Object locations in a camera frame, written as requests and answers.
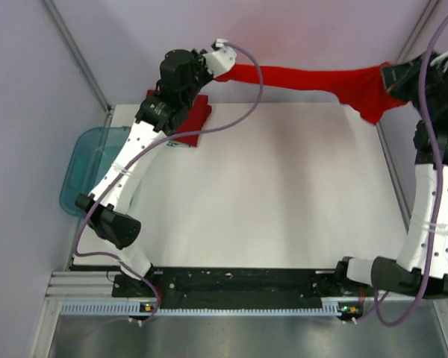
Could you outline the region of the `bright red t-shirt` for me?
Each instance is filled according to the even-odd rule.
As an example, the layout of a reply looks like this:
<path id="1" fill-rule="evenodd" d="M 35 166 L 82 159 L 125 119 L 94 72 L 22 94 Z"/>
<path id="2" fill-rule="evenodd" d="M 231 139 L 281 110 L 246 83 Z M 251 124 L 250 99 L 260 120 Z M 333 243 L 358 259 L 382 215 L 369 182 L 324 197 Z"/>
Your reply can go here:
<path id="1" fill-rule="evenodd" d="M 385 89 L 382 63 L 362 69 L 311 71 L 280 66 L 262 66 L 264 85 L 298 91 L 323 91 L 335 95 L 341 104 L 349 105 L 371 125 L 383 114 L 407 104 L 392 97 Z"/>

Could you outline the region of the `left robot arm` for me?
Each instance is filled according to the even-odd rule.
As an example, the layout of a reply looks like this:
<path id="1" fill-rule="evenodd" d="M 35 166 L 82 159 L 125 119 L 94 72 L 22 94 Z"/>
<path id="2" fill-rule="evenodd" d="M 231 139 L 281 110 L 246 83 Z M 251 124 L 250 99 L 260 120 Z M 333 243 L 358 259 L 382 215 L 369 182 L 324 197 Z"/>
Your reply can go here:
<path id="1" fill-rule="evenodd" d="M 140 104 L 128 138 L 111 167 L 89 194 L 80 194 L 75 200 L 87 226 L 120 258 L 122 271 L 130 276 L 128 286 L 137 295 L 148 295 L 155 285 L 155 279 L 147 273 L 152 264 L 137 247 L 141 223 L 128 213 L 157 153 L 141 152 L 178 132 L 199 92 L 214 78 L 209 60 L 205 50 L 176 49 L 165 55 L 156 87 Z"/>

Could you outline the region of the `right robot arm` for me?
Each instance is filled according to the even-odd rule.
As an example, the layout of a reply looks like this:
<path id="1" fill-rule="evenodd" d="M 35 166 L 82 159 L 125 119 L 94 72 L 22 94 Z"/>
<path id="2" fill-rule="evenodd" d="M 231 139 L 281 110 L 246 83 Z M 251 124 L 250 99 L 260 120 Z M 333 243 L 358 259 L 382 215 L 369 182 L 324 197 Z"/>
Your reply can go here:
<path id="1" fill-rule="evenodd" d="M 436 222 L 432 211 L 437 171 L 425 122 L 414 133 L 416 194 L 407 238 L 395 260 L 345 257 L 333 277 L 335 289 L 351 295 L 361 284 L 397 294 L 417 296 L 426 260 L 430 259 L 425 299 L 448 298 L 448 51 L 432 53 L 426 72 L 426 103 L 443 163 L 443 189 Z"/>

